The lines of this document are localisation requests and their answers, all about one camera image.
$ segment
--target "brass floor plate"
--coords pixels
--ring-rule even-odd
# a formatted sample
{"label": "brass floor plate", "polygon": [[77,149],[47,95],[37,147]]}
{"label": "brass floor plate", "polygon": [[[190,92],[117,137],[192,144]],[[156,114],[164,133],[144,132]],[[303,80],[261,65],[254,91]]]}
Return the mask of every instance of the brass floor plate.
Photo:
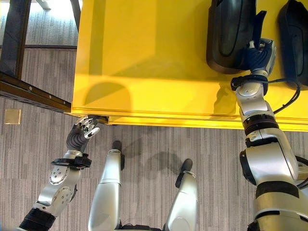
{"label": "brass floor plate", "polygon": [[5,109],[4,124],[20,124],[21,109]]}

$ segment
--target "black cable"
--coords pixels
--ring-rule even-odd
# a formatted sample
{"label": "black cable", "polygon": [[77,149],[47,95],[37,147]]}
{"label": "black cable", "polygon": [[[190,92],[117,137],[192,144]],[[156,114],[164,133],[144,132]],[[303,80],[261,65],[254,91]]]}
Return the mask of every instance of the black cable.
{"label": "black cable", "polygon": [[276,80],[272,80],[272,81],[248,80],[248,81],[244,81],[242,84],[249,83],[249,82],[257,82],[257,83],[293,82],[293,83],[296,84],[295,94],[292,96],[292,98],[286,104],[283,104],[282,107],[275,110],[274,114],[280,112],[281,110],[283,110],[284,108],[286,108],[290,104],[292,104],[295,100],[297,100],[297,98],[299,97],[299,94],[300,94],[300,85],[299,85],[298,81],[296,79],[293,79],[293,78],[280,78],[280,79],[276,79]]}
{"label": "black cable", "polygon": [[[297,160],[298,162],[300,162],[300,163],[302,163],[302,164],[308,166],[308,160],[306,160],[305,158],[302,158],[302,157],[300,157],[300,156],[297,156],[297,155],[296,155],[295,157],[296,157],[296,160]],[[304,188],[308,187],[308,177],[307,177],[303,182],[301,182],[300,184],[298,184],[297,187],[298,187],[299,189],[304,189]]]}

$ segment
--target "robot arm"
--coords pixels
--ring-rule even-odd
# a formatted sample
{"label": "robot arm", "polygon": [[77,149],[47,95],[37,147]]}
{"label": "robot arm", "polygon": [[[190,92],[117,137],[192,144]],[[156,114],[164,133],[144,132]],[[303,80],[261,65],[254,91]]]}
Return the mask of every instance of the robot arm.
{"label": "robot arm", "polygon": [[249,231],[308,230],[308,198],[297,187],[298,163],[274,112],[264,100],[267,77],[276,56],[274,42],[262,39],[263,51],[253,41],[247,49],[251,74],[234,78],[247,148],[240,153],[245,178],[257,186],[255,221]]}
{"label": "robot arm", "polygon": [[100,130],[95,127],[98,119],[97,116],[89,116],[74,124],[66,141],[68,151],[63,158],[51,163],[54,168],[48,184],[17,230],[47,231],[74,198],[80,171],[91,165],[88,155],[83,152],[89,139]]}

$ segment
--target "metal frame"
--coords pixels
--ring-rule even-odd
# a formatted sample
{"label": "metal frame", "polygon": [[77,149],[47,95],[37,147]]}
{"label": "metal frame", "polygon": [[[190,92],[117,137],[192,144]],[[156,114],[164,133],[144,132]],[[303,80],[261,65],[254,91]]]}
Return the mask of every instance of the metal frame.
{"label": "metal frame", "polygon": [[[80,6],[71,0],[75,23],[79,29]],[[31,0],[11,0],[4,30],[0,57],[0,96],[56,112],[70,112],[71,103],[21,80],[25,47],[63,48],[63,46],[26,46]]]}

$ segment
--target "yellow tabletop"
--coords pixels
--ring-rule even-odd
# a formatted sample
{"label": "yellow tabletop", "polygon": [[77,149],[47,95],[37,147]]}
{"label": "yellow tabletop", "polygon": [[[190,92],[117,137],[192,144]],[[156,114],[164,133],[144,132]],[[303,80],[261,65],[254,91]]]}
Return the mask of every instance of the yellow tabletop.
{"label": "yellow tabletop", "polygon": [[[262,37],[277,45],[270,80],[283,77],[277,16],[286,2],[257,1],[257,11],[268,11]],[[84,1],[71,114],[108,116],[109,124],[242,129],[230,89],[239,74],[218,73],[205,61],[210,4]],[[283,83],[270,84],[265,98],[275,110],[293,94]],[[308,91],[276,118],[281,129],[308,131]]]}

